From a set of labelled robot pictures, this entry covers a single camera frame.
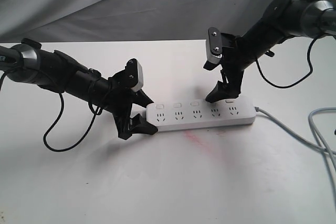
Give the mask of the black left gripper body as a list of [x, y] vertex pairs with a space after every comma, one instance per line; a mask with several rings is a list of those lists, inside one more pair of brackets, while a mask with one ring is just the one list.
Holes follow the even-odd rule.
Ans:
[[128, 75], [125, 70], [108, 78], [109, 90], [107, 110], [112, 113], [118, 138], [127, 140], [132, 136], [130, 130], [130, 114], [132, 109], [132, 90], [128, 86]]

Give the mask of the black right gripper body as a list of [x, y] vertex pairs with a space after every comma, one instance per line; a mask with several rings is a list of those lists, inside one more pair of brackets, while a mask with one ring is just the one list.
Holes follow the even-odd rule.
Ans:
[[244, 70], [247, 67], [245, 55], [237, 45], [237, 36], [221, 33], [223, 57], [220, 65], [223, 83], [220, 98], [237, 98], [241, 93]]

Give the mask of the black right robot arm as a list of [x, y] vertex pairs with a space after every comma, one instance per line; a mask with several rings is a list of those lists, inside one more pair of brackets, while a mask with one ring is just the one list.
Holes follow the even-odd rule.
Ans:
[[335, 7], [326, 0], [273, 0], [242, 36], [209, 28], [204, 69], [221, 66], [222, 80], [205, 100], [214, 103], [239, 97], [245, 69], [263, 55], [273, 57], [273, 46], [295, 37], [317, 41], [326, 36], [335, 36]]

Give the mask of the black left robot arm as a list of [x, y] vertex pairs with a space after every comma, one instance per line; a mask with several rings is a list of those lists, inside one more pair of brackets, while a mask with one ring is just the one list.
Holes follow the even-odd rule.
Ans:
[[1, 47], [1, 70], [14, 82], [35, 84], [55, 93], [67, 93], [112, 113], [118, 137], [133, 134], [153, 135], [158, 128], [140, 114], [131, 116], [132, 106], [143, 108], [153, 101], [143, 92], [140, 63], [130, 59], [123, 70], [105, 79], [95, 69], [87, 68], [69, 55], [42, 50], [41, 44], [24, 38], [10, 48]]

